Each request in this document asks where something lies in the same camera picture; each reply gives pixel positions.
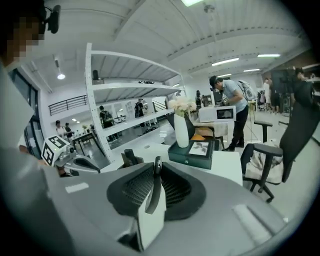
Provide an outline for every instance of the ceiling light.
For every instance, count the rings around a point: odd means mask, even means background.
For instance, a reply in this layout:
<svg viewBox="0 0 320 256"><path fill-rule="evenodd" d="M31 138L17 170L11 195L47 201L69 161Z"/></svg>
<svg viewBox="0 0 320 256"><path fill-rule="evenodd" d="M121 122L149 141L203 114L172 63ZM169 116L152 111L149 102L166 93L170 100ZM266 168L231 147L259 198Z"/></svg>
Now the ceiling light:
<svg viewBox="0 0 320 256"><path fill-rule="evenodd" d="M59 79L59 80L62 80L62 79L65 79L65 75L64 74L59 74L58 76L57 76L57 78Z"/></svg>
<svg viewBox="0 0 320 256"><path fill-rule="evenodd" d="M192 6L196 3L202 2L203 0L182 0L186 7Z"/></svg>
<svg viewBox="0 0 320 256"><path fill-rule="evenodd" d="M231 76L232 74L222 74L222 75L218 75L217 77L218 78L222 78L222 77L228 77L228 76Z"/></svg>
<svg viewBox="0 0 320 256"><path fill-rule="evenodd" d="M251 71L259 71L260 68L255 68L255 69L247 69L247 70L244 70L243 72L251 72Z"/></svg>
<svg viewBox="0 0 320 256"><path fill-rule="evenodd" d="M280 54L259 54L258 57L280 57Z"/></svg>
<svg viewBox="0 0 320 256"><path fill-rule="evenodd" d="M228 63L228 62L236 62L238 60L239 60L239 58L227 59L227 60L223 60L223 61L220 61L220 62L217 62L217 63L213 63L212 66L217 66L217 65L220 65L220 64Z"/></svg>

